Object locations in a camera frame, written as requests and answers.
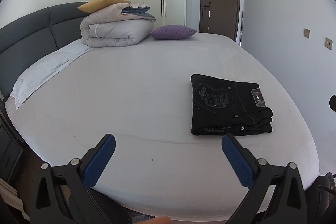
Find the folded blue grey cloth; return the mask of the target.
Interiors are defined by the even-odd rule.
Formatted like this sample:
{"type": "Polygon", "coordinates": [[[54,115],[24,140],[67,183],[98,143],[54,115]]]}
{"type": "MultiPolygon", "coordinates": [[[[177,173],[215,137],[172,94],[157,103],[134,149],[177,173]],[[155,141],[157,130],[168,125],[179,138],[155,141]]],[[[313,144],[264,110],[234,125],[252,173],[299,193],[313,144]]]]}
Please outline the folded blue grey cloth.
{"type": "Polygon", "coordinates": [[[136,5],[130,5],[126,8],[122,9],[122,14],[124,15],[137,15],[142,16],[145,18],[149,18],[152,21],[156,21],[156,18],[149,13],[150,7],[145,4],[136,4],[136,5]]]}

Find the white bed mattress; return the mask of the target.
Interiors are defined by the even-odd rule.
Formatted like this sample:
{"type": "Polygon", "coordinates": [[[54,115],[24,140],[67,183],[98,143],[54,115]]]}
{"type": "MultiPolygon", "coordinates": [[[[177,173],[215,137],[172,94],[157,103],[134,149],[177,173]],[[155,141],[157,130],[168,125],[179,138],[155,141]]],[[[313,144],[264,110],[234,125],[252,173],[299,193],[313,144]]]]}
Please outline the white bed mattress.
{"type": "Polygon", "coordinates": [[[193,74],[257,83],[272,132],[239,142],[270,164],[298,166],[305,188],[319,175],[313,137],[282,85],[231,39],[196,34],[90,50],[7,114],[44,161],[82,157],[106,134],[117,147],[96,190],[123,206],[178,221],[224,221],[244,198],[221,138],[191,133],[193,74]]]}

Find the white pillow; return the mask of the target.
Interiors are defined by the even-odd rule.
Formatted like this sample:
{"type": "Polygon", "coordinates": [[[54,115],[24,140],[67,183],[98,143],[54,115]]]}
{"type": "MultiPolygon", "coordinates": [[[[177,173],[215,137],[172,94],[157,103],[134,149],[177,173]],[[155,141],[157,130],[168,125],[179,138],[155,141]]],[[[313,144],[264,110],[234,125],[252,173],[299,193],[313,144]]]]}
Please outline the white pillow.
{"type": "Polygon", "coordinates": [[[82,39],[54,51],[27,68],[16,80],[10,96],[18,109],[35,91],[92,48],[82,39]]]}

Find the purple cushion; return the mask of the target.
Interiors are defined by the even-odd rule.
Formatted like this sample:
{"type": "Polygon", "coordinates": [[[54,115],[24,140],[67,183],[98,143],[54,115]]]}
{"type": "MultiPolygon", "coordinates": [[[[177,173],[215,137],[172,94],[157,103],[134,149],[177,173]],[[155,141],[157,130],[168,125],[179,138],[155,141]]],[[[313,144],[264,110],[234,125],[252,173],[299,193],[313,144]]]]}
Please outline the purple cushion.
{"type": "Polygon", "coordinates": [[[189,38],[197,33],[197,30],[181,25],[168,25],[157,28],[149,33],[157,40],[181,40],[189,38]]]}

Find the beige wall socket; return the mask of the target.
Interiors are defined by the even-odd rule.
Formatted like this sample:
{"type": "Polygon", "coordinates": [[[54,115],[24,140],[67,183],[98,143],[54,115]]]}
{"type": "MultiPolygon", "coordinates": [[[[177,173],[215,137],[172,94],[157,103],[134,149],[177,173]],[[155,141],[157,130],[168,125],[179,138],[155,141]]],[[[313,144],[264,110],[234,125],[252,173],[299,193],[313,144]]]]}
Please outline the beige wall socket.
{"type": "Polygon", "coordinates": [[[329,50],[333,49],[333,41],[329,38],[325,39],[325,47],[328,48],[329,50]]]}
{"type": "Polygon", "coordinates": [[[306,38],[310,38],[310,30],[305,28],[304,29],[304,32],[303,32],[303,35],[306,37],[306,38]]]}

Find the dark bedside cabinet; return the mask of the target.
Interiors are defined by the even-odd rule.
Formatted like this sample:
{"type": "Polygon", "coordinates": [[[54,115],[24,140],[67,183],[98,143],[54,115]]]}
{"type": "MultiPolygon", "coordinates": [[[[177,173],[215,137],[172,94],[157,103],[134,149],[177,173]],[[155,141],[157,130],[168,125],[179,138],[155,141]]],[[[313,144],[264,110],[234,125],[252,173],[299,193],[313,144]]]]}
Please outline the dark bedside cabinet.
{"type": "Polygon", "coordinates": [[[11,180],[15,167],[22,155],[23,149],[20,144],[11,136],[4,125],[1,125],[1,146],[0,146],[0,175],[7,183],[11,180]]]}

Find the dark grey padded headboard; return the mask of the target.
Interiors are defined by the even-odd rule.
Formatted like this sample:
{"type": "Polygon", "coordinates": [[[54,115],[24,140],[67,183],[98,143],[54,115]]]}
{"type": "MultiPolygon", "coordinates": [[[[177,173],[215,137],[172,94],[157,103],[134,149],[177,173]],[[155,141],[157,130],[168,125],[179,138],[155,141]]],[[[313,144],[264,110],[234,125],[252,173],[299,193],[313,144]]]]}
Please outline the dark grey padded headboard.
{"type": "Polygon", "coordinates": [[[1,94],[8,98],[15,81],[33,63],[81,38],[88,16],[81,2],[46,7],[1,28],[1,94]]]}

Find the folded grey beige duvet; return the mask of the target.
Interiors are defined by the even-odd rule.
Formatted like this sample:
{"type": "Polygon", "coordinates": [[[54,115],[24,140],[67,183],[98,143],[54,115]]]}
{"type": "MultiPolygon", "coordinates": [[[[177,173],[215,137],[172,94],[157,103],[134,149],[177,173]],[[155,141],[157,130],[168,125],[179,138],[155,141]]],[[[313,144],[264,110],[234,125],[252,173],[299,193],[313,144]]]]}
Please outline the folded grey beige duvet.
{"type": "Polygon", "coordinates": [[[122,9],[138,3],[118,3],[98,10],[80,23],[83,43],[91,48],[133,46],[149,36],[154,21],[137,15],[124,15],[122,9]]]}

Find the mustard yellow cushion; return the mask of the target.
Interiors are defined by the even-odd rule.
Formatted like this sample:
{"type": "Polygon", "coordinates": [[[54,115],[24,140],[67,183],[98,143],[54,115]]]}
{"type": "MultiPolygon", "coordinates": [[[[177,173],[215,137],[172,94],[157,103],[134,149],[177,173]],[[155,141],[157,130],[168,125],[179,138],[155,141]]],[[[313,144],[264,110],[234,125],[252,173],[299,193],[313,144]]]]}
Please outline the mustard yellow cushion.
{"type": "Polygon", "coordinates": [[[82,12],[86,12],[88,14],[92,14],[98,10],[106,8],[110,5],[118,4],[118,3],[131,3],[131,1],[127,0],[91,0],[83,5],[80,5],[78,9],[82,12]]]}

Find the black denim pants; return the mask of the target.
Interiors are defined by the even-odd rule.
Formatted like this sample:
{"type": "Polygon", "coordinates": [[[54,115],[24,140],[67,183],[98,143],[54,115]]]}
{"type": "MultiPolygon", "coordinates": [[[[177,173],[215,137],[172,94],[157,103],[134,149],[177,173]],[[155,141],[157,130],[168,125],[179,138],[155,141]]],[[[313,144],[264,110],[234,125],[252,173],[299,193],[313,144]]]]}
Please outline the black denim pants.
{"type": "Polygon", "coordinates": [[[191,133],[195,136],[259,135],[272,132],[273,112],[257,83],[194,74],[191,133]]]}

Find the beige wall socket far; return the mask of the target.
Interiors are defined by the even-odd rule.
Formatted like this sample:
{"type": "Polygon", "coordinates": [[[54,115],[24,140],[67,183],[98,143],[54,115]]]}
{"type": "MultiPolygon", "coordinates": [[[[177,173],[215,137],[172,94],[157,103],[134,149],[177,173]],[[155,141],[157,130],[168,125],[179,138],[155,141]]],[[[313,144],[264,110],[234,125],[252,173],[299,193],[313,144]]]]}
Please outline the beige wall socket far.
{"type": "Polygon", "coordinates": [[[303,35],[306,37],[306,38],[310,38],[310,30],[305,28],[304,29],[304,32],[303,32],[303,35]]]}

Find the beige wall socket near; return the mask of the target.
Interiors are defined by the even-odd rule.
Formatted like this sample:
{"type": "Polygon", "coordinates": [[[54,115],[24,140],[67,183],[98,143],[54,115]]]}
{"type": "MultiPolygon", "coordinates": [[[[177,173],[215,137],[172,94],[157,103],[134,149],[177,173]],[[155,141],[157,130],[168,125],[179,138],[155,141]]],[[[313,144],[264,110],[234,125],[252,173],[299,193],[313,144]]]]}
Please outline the beige wall socket near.
{"type": "Polygon", "coordinates": [[[333,41],[329,38],[325,39],[325,47],[328,48],[329,50],[333,49],[333,41]]]}

